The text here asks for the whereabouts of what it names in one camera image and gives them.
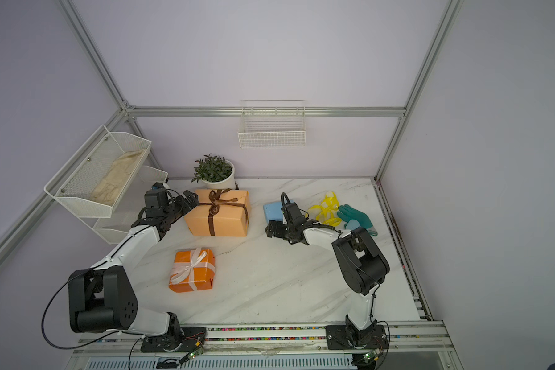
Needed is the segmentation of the light blue gift box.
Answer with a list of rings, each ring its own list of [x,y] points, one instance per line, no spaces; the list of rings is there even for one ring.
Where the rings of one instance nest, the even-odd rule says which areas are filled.
[[[287,203],[282,203],[280,201],[265,204],[263,210],[266,222],[278,221],[286,224],[288,219],[291,218],[291,213],[285,209],[287,205]]]

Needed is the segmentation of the yellow ribbon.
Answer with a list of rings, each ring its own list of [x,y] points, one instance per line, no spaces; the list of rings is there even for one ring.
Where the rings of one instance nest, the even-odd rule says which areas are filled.
[[[336,194],[328,191],[318,204],[308,209],[308,214],[311,219],[317,220],[320,224],[337,227],[342,223],[342,219],[337,215],[339,206]]]

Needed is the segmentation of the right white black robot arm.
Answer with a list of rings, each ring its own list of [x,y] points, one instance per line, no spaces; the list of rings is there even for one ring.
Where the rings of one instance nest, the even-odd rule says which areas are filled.
[[[342,277],[356,293],[356,301],[346,316],[346,324],[364,331],[374,322],[376,291],[390,273],[390,266],[375,242],[375,228],[368,215],[344,204],[336,214],[345,228],[322,224],[311,219],[286,194],[282,195],[282,220],[270,220],[265,232],[268,237],[283,239],[291,245],[302,244],[331,251],[337,260]]]

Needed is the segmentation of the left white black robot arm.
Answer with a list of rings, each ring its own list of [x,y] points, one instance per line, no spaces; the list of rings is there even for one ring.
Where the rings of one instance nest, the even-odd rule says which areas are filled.
[[[172,314],[140,306],[130,276],[171,226],[199,205],[199,199],[192,191],[180,193],[156,183],[144,195],[144,203],[128,234],[108,255],[70,276],[69,323],[76,333],[117,330],[161,336],[171,329]]]

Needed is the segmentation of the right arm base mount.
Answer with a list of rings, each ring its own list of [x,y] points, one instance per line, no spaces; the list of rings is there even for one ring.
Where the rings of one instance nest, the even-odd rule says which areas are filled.
[[[328,325],[325,328],[329,350],[386,350],[389,339],[385,326],[371,324],[359,330],[354,325]]]

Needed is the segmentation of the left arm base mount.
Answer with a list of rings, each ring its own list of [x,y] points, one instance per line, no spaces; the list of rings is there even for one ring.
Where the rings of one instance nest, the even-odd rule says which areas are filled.
[[[206,335],[206,328],[193,327],[182,328],[176,335],[147,336],[140,351],[142,353],[193,352],[203,345]]]

